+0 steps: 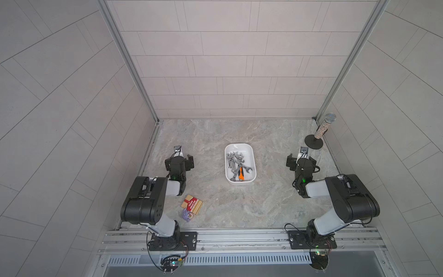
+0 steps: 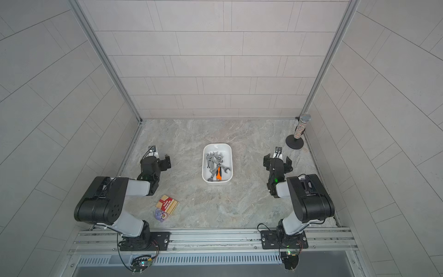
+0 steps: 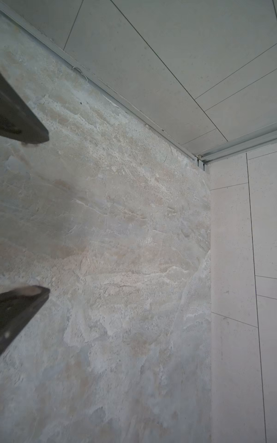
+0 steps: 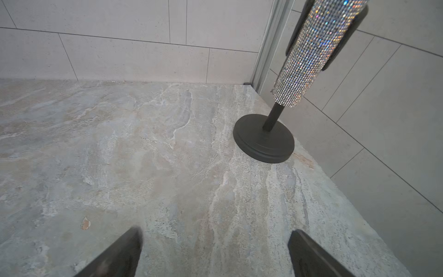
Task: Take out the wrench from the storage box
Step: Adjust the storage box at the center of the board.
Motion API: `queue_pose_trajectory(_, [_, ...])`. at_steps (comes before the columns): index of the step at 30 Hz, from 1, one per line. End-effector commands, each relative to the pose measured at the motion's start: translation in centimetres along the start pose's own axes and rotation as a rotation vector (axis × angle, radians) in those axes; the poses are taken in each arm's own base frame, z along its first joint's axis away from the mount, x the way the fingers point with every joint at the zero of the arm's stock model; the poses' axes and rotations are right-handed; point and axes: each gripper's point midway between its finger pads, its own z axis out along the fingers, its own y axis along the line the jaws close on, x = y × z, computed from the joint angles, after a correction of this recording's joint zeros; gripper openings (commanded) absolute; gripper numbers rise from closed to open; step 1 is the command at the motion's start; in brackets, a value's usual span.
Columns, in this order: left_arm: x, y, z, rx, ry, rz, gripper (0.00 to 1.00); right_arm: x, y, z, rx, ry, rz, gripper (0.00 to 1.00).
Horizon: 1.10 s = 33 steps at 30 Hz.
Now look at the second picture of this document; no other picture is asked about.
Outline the large silver combination wrench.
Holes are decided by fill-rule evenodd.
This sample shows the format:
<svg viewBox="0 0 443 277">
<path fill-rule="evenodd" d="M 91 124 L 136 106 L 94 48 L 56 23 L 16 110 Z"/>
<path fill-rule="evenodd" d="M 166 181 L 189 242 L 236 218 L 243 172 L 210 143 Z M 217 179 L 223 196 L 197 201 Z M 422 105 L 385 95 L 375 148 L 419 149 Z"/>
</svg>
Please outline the large silver combination wrench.
<svg viewBox="0 0 443 277">
<path fill-rule="evenodd" d="M 216 155 L 216 154 L 219 154 L 220 156 L 222 156 L 222 158 L 224 158 L 224 156 L 223 156 L 222 154 L 220 154 L 220 153 L 218 153 L 218 152 L 214 152 L 214 153 L 215 153 L 215 155 Z M 223 162 L 222 162 L 221 169 L 223 169 L 225 173 L 227 173 L 228 171 L 231 171 L 231 168 L 228 167 L 228 166 L 225 166 L 225 165 L 223 164 Z"/>
</svg>

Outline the orange handled adjustable wrench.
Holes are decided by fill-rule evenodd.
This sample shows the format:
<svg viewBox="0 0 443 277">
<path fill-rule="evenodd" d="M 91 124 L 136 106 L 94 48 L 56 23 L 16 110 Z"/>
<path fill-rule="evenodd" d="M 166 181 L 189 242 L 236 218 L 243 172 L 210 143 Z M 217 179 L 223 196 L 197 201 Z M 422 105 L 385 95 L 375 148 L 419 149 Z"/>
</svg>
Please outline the orange handled adjustable wrench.
<svg viewBox="0 0 443 277">
<path fill-rule="evenodd" d="M 214 159 L 215 159 L 215 162 L 217 164 L 216 179 L 217 179 L 217 181 L 221 181 L 222 180 L 222 162 L 223 162 L 223 158 L 219 154 L 216 154 Z"/>
</svg>

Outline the white plastic storage box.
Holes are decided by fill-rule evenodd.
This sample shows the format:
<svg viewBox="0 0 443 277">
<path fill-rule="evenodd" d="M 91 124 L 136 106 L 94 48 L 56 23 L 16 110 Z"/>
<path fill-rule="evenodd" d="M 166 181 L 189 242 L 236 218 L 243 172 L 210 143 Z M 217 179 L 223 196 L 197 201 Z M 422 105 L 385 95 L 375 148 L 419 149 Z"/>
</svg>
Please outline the white plastic storage box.
<svg viewBox="0 0 443 277">
<path fill-rule="evenodd" d="M 203 150 L 203 180 L 208 185 L 222 185 L 228 184 L 232 177 L 232 148 L 226 143 L 206 145 Z"/>
</svg>

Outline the silver open-end wrench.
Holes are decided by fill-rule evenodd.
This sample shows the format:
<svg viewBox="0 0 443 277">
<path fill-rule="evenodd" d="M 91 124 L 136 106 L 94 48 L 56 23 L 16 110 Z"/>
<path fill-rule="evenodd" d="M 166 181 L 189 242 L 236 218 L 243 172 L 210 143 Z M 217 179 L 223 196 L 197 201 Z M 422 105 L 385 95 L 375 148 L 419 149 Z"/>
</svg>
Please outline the silver open-end wrench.
<svg viewBox="0 0 443 277">
<path fill-rule="evenodd" d="M 210 152 L 207 154 L 207 168 L 210 170 L 211 176 L 210 178 L 207 179 L 208 182 L 212 182 L 213 181 L 213 176 L 214 176 L 214 172 L 215 172 L 215 166 L 214 166 L 214 158 L 215 153 L 214 152 Z"/>
</svg>

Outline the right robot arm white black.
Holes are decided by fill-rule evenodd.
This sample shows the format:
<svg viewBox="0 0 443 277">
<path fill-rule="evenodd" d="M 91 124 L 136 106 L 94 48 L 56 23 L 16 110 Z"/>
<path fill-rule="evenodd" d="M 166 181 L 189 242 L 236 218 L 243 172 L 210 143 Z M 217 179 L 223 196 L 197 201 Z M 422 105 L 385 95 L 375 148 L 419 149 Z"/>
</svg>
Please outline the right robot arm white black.
<svg viewBox="0 0 443 277">
<path fill-rule="evenodd" d="M 289 198 L 293 211 L 279 221 L 276 235 L 282 242 L 288 237 L 300 235 L 310 225 L 321 225 L 334 216 L 335 207 L 323 183 L 316 174 L 285 177 L 293 171 L 292 160 L 282 159 L 280 152 L 267 154 L 263 166 L 269 172 L 266 184 L 274 198 Z"/>
</svg>

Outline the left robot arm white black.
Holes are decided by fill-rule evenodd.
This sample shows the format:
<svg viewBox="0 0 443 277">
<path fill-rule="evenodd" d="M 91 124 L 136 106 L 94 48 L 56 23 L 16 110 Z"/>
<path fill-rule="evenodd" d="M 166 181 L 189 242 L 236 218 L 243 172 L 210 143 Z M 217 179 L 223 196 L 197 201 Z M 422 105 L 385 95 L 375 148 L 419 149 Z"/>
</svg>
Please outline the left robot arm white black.
<svg viewBox="0 0 443 277">
<path fill-rule="evenodd" d="M 134 180 L 128 177 L 98 176 L 90 184 L 74 210 L 78 222 L 100 225 L 119 233 L 122 241 L 120 251 L 167 249 L 167 242 L 157 242 L 162 235 L 166 240 L 170 233 L 151 234 L 147 221 L 137 219 L 124 210 L 125 197 L 153 196 L 159 187 L 161 172 L 171 168 L 168 155 L 163 160 L 156 155 L 148 155 L 141 160 L 141 173 Z"/>
</svg>

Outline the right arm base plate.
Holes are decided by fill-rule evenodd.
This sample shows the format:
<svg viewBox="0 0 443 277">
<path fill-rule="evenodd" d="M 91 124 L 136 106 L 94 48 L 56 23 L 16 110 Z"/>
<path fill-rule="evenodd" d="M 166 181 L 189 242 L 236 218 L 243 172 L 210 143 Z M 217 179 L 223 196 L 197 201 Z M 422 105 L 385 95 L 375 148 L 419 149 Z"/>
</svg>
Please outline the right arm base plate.
<svg viewBox="0 0 443 277">
<path fill-rule="evenodd" d="M 278 234 L 272 230 L 260 230 L 263 249 L 308 249 L 305 232 L 295 235 Z"/>
</svg>

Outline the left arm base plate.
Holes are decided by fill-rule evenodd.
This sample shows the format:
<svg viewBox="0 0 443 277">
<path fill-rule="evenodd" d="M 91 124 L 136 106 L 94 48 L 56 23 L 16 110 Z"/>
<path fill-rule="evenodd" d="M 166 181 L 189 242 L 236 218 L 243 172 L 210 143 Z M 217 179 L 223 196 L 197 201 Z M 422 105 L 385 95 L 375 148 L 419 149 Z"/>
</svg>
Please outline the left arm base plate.
<svg viewBox="0 0 443 277">
<path fill-rule="evenodd" d="M 122 237 L 118 243 L 120 251 L 164 251 L 167 250 L 170 232 L 151 232 L 149 236 L 142 233 L 139 237 Z"/>
</svg>

